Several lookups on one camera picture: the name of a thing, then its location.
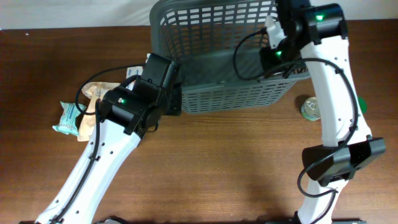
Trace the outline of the brown paper pouch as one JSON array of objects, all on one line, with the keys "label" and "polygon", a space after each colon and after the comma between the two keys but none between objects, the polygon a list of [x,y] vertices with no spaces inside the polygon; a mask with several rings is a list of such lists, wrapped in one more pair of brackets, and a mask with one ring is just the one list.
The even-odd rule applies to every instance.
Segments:
[{"label": "brown paper pouch", "polygon": [[[95,112],[96,100],[98,98],[102,100],[107,91],[116,88],[118,85],[119,83],[112,82],[90,82],[86,84],[82,89],[82,93],[90,99],[90,103],[88,104],[86,112]],[[95,124],[95,115],[84,115],[78,130],[79,135],[77,137],[77,141],[89,141],[91,135],[93,134]]]}]

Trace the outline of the tin can with pull tab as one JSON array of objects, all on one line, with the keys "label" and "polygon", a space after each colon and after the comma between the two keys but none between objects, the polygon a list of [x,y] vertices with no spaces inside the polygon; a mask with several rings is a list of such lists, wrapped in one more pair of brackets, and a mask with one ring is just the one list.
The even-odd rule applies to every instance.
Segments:
[{"label": "tin can with pull tab", "polygon": [[317,121],[321,118],[320,109],[316,97],[307,98],[301,106],[302,116],[309,121]]}]

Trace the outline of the green lid glass jar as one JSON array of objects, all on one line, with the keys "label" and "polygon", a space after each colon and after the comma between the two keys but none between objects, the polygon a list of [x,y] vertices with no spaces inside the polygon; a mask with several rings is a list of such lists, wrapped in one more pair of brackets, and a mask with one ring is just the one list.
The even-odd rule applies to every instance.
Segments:
[{"label": "green lid glass jar", "polygon": [[368,110],[368,106],[365,102],[365,100],[362,97],[358,97],[358,103],[359,103],[359,107],[361,109],[362,114],[365,114]]}]

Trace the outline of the teal wet wipes packet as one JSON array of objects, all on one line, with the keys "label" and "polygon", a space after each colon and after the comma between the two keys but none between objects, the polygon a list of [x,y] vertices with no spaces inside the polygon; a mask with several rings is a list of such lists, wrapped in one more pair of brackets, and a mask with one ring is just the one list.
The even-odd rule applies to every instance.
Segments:
[{"label": "teal wet wipes packet", "polygon": [[63,134],[72,134],[78,136],[78,128],[76,125],[76,118],[81,114],[74,103],[60,102],[63,108],[63,113],[60,117],[60,121],[57,125],[52,128]]}]

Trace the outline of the multipack of small cartons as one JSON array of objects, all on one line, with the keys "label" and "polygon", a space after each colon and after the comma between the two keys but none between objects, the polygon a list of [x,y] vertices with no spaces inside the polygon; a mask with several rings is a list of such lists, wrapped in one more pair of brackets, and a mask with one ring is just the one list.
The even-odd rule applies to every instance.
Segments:
[{"label": "multipack of small cartons", "polygon": [[[136,75],[141,76],[143,71],[144,71],[144,64],[134,66],[134,67],[128,67],[126,71],[126,78],[128,79],[129,77],[133,77]],[[133,86],[135,84],[135,81],[133,80],[130,84],[128,84],[127,89],[132,90]]]}]

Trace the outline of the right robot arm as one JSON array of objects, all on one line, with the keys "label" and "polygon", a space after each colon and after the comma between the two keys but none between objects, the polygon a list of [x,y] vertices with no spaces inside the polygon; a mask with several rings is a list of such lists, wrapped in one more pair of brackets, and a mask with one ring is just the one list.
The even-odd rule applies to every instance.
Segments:
[{"label": "right robot arm", "polygon": [[360,109],[349,64],[348,26],[338,4],[277,1],[278,20],[266,20],[277,68],[305,65],[322,123],[322,144],[302,152],[307,188],[294,223],[330,223],[338,197],[357,171],[386,150],[372,136]]}]

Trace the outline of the grey plastic shopping basket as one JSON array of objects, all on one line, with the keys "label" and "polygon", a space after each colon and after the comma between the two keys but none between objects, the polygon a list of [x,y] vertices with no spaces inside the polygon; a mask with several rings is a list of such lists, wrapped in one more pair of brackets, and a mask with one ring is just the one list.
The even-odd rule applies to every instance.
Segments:
[{"label": "grey plastic shopping basket", "polygon": [[277,20],[275,1],[157,1],[150,10],[152,51],[180,64],[182,109],[200,114],[268,106],[298,81],[307,68],[289,77],[281,72],[252,80],[262,71],[260,50],[268,37],[239,41]]}]

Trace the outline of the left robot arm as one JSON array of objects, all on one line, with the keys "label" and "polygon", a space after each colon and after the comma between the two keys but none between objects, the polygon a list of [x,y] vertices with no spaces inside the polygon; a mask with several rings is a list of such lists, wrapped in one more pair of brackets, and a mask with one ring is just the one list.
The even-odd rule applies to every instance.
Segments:
[{"label": "left robot arm", "polygon": [[162,116],[181,113],[180,65],[150,54],[133,75],[95,103],[95,128],[67,181],[36,223],[91,223],[114,176]]}]

